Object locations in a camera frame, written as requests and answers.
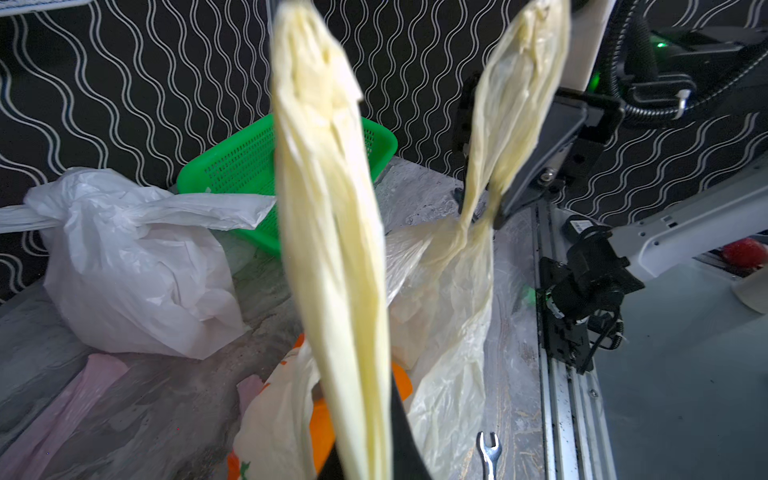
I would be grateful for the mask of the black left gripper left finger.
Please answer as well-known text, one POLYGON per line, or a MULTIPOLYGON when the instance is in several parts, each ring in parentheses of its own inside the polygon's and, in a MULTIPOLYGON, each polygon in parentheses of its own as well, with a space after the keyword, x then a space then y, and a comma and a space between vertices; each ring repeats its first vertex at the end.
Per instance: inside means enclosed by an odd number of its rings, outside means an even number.
POLYGON ((344 480, 345 475, 343 467, 337 453, 336 447, 333 447, 318 473, 317 480, 344 480))

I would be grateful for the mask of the orange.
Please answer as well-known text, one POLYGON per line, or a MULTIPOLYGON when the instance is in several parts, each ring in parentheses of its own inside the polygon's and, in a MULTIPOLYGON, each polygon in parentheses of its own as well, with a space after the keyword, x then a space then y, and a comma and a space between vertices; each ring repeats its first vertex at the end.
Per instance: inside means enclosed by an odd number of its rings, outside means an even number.
POLYGON ((313 463, 316 473, 319 474, 335 443, 335 432, 330 412, 324 399, 313 401, 313 411, 309 429, 313 463))
POLYGON ((397 362, 392 362, 391 366, 399 398, 405 402, 413 394, 412 382, 405 369, 397 362))

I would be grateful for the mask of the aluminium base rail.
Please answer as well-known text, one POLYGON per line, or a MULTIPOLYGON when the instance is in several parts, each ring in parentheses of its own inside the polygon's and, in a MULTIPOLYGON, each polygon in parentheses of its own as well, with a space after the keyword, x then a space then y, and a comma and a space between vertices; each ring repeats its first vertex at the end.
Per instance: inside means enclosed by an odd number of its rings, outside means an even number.
POLYGON ((570 243, 562 233, 568 210, 540 201, 533 207, 536 314, 540 345, 544 468, 547 479, 615 479, 603 394, 584 325, 561 325, 547 309, 545 290, 563 275, 570 243))

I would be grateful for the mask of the steel combination wrench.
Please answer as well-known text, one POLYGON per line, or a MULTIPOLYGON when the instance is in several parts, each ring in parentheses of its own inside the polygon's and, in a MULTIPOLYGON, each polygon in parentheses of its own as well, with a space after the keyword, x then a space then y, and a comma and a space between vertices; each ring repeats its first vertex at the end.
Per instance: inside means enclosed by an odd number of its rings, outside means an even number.
POLYGON ((486 434, 480 431, 476 437, 476 447, 482 461, 484 480, 497 479, 497 464, 502 454, 502 445, 495 432, 486 434))

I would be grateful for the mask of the pink plastic bag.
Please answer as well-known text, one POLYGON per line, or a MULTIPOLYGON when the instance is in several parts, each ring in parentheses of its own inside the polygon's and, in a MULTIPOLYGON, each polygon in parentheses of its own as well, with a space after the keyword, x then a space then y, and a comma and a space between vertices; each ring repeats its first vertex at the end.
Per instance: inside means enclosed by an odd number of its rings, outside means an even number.
POLYGON ((1 371, 4 479, 224 479, 259 358, 224 349, 196 361, 90 354, 12 389, 1 371))

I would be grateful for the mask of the yellow plastic bag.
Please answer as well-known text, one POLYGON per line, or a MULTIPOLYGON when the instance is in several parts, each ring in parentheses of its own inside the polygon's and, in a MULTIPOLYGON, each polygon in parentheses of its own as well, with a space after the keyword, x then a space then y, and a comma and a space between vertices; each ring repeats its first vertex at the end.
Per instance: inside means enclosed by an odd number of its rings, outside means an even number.
POLYGON ((273 119, 281 260, 304 339, 250 402, 242 479, 316 479, 309 424, 324 399, 345 479, 394 479, 392 362, 432 479, 456 477, 485 406, 493 226, 535 149, 568 55, 571 7, 531 1, 479 79, 461 213, 386 231, 369 178, 362 93, 308 1, 275 16, 273 119))

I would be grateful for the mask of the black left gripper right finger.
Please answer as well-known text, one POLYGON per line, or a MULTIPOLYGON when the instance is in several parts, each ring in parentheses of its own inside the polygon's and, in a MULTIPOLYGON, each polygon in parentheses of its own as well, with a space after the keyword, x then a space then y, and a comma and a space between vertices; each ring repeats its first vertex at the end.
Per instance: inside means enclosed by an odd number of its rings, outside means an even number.
POLYGON ((392 378, 391 431, 393 478, 395 480, 431 480, 414 441, 407 415, 392 378))

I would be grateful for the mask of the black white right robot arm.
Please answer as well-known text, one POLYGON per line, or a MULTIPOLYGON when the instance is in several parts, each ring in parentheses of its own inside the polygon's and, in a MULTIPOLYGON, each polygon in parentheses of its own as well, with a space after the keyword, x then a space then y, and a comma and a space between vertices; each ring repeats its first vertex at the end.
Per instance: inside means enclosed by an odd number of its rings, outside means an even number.
POLYGON ((555 179, 521 206, 559 202, 633 223, 731 177, 767 148, 767 5, 622 1, 585 92, 585 127, 555 179))

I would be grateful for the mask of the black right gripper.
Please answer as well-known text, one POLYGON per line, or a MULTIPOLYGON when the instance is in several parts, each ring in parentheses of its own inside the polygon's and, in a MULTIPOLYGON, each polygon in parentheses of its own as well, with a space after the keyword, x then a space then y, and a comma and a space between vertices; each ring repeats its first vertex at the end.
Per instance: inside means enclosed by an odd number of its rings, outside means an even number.
POLYGON ((584 183, 624 120, 624 101, 607 95, 557 90, 538 144, 501 201, 494 228, 540 201, 554 202, 584 183))

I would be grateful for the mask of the black round puck device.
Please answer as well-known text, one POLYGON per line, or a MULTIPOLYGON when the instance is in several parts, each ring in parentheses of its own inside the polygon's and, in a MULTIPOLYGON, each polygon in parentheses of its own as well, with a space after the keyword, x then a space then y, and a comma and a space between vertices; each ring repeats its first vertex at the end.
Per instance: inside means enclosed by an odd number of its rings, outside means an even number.
POLYGON ((573 214, 565 220, 561 227, 561 232, 568 242, 576 243, 585 231, 596 226, 597 224, 590 218, 573 214))

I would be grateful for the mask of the green plastic basket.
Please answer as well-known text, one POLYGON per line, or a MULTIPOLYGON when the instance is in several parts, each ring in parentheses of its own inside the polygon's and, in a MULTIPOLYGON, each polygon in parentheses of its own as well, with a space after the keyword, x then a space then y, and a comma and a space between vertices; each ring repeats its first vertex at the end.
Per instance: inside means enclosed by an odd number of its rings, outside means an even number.
MULTIPOLYGON (((181 194, 257 194, 274 196, 274 119, 268 114, 190 161, 177 178, 181 194)), ((393 132, 361 119, 369 178, 376 182, 394 157, 398 141, 393 132)))

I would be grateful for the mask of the white plastic bag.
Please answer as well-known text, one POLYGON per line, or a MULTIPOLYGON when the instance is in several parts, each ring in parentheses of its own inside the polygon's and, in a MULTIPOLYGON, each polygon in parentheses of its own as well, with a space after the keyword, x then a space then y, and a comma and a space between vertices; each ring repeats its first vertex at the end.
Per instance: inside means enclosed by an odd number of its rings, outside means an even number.
POLYGON ((274 204, 258 194, 174 194, 111 169, 74 168, 3 208, 1 229, 41 234, 45 290, 83 343, 203 360, 246 331, 216 235, 256 228, 274 204))

